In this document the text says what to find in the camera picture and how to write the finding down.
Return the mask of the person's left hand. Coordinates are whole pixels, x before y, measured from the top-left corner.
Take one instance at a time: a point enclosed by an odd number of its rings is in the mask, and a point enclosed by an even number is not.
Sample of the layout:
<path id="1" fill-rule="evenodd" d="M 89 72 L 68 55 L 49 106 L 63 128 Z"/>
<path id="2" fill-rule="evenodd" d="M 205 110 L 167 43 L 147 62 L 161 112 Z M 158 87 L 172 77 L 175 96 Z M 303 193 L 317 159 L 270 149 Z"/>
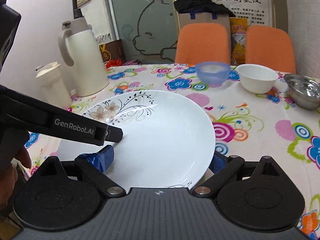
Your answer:
<path id="1" fill-rule="evenodd" d="M 25 167 L 31 168 L 31 158 L 27 149 L 22 146 L 15 158 Z M 0 201 L 1 209 L 7 206 L 8 200 L 12 195 L 15 183 L 18 179 L 16 168 L 9 162 L 7 168 L 1 173 Z"/>

